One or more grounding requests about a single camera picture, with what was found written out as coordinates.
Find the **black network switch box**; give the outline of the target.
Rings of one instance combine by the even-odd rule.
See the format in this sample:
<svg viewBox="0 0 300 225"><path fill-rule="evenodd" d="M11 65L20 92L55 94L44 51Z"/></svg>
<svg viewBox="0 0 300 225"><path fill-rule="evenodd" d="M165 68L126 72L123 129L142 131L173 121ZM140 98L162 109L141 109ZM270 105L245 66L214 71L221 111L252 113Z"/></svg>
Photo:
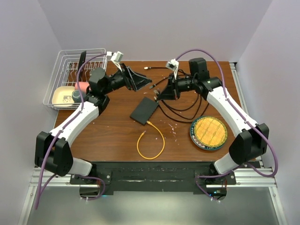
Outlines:
<svg viewBox="0 0 300 225"><path fill-rule="evenodd" d="M158 108L158 102L144 97L138 106L130 114L130 118L135 122L145 126L147 121Z"/></svg>

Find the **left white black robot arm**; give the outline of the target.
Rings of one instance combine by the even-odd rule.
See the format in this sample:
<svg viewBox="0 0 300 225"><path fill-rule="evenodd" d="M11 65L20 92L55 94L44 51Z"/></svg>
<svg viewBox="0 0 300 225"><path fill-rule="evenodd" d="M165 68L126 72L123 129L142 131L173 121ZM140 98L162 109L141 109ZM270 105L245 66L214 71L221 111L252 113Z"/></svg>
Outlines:
<svg viewBox="0 0 300 225"><path fill-rule="evenodd" d="M97 179L94 165L73 157L70 149L72 143L106 109L110 101L108 93L122 87L138 91L151 82L151 79L124 64L111 76L101 67L92 70L84 101L58 127L37 135L35 165L42 171L47 170L61 177L67 174L80 175L85 183L94 183Z"/></svg>

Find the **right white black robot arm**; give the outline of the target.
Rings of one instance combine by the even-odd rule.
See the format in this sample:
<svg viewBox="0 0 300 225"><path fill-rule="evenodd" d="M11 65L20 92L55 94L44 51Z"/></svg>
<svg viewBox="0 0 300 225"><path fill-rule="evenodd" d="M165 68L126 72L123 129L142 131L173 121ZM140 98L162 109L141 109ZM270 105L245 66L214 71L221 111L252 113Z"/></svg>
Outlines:
<svg viewBox="0 0 300 225"><path fill-rule="evenodd" d="M266 124L258 124L249 117L218 77L210 77L204 58L194 58L188 63L190 75L179 78L179 62L175 59L167 62L166 68L172 70L172 74L168 76L167 85L158 94L157 99L177 100L181 93L193 90L225 119L235 139L229 147L229 152L210 165L209 175L200 176L201 179L220 184L233 169L266 153L269 128Z"/></svg>

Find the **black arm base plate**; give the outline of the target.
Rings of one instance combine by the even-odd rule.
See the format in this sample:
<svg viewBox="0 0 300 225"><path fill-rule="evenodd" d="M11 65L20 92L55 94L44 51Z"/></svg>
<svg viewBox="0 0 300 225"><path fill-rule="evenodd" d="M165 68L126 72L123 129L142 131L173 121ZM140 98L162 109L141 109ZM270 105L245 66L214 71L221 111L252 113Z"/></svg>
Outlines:
<svg viewBox="0 0 300 225"><path fill-rule="evenodd" d="M226 186L235 185L233 172L213 179L199 179L209 175L210 162L94 162L92 176L102 179L101 189L106 195L117 191L136 192L192 192L223 199Z"/></svg>

